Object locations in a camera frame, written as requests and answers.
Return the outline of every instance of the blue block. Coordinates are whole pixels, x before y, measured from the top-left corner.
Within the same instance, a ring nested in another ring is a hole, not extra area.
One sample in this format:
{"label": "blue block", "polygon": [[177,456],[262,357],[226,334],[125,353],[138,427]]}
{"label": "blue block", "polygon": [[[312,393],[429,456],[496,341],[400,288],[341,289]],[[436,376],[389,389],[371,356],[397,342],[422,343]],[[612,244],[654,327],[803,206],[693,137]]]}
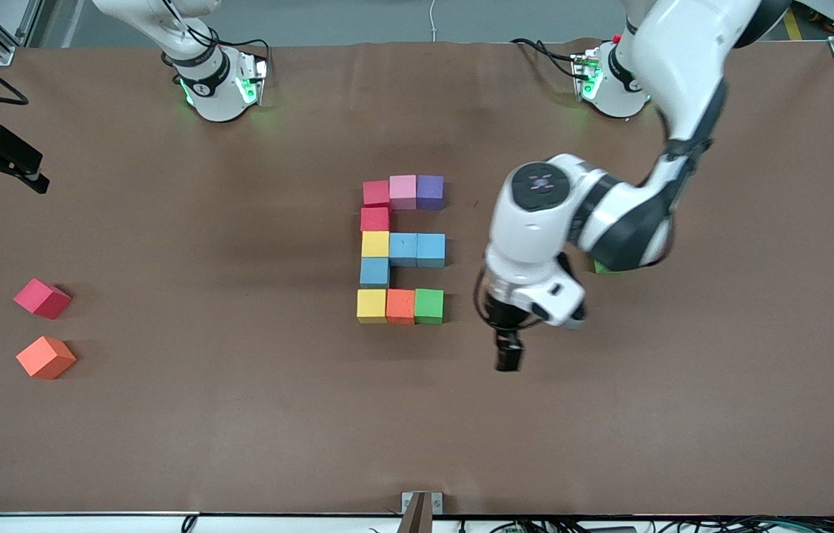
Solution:
{"label": "blue block", "polygon": [[387,257],[360,258],[360,288],[389,288],[390,260]]}
{"label": "blue block", "polygon": [[417,265],[417,233],[390,234],[390,266],[415,267]]}
{"label": "blue block", "polygon": [[446,235],[417,233],[417,266],[423,269],[446,267]]}

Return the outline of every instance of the orange cube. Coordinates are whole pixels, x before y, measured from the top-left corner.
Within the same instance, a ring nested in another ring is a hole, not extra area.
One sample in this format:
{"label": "orange cube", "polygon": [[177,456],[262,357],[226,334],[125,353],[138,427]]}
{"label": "orange cube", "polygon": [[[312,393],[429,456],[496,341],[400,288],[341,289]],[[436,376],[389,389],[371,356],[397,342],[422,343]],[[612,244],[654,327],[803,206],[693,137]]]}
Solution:
{"label": "orange cube", "polygon": [[64,342],[40,337],[15,358],[32,378],[55,379],[76,361]]}
{"label": "orange cube", "polygon": [[387,321],[390,324],[415,324],[414,303],[417,291],[402,288],[387,289]]}

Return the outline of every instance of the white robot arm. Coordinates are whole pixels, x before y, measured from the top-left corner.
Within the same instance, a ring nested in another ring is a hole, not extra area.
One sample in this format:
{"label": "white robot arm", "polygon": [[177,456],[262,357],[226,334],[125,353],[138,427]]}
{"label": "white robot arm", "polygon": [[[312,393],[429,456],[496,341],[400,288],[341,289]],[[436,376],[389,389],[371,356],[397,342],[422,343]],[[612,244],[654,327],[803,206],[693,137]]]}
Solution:
{"label": "white robot arm", "polygon": [[605,80],[624,92],[633,85],[650,94],[667,126],[664,151],[639,186],[575,155],[557,155],[509,173],[492,215],[485,250],[490,284],[485,313],[480,310],[495,330],[497,370],[518,370],[518,331],[529,316],[551,325],[582,324],[585,290],[562,253],[565,242],[610,270],[639,269],[666,256],[673,211],[710,147],[725,102],[725,57],[761,3],[624,0],[628,27],[632,16],[640,22],[608,52],[606,61],[619,64],[617,84]]}
{"label": "white robot arm", "polygon": [[218,43],[199,18],[221,0],[94,0],[150,37],[180,74],[186,100],[207,121],[231,121],[260,100],[266,62]]}

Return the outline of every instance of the brown table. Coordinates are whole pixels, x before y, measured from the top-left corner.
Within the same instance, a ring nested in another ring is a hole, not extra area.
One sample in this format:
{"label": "brown table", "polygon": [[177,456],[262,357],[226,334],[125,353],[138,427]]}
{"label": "brown table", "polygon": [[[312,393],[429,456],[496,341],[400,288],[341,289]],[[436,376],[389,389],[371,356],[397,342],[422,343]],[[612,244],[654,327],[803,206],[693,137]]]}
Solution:
{"label": "brown table", "polygon": [[[589,41],[570,44],[572,50]],[[834,513],[834,58],[757,44],[662,266],[582,276],[589,327],[492,370],[471,282],[516,165],[575,152],[633,180],[656,113],[599,117],[514,45],[276,50],[267,106],[208,124],[158,51],[20,50],[0,122],[44,151],[0,176],[0,510]],[[360,182],[446,175],[449,323],[354,319]],[[58,321],[11,298],[31,277]],[[78,363],[13,360],[41,335]]]}

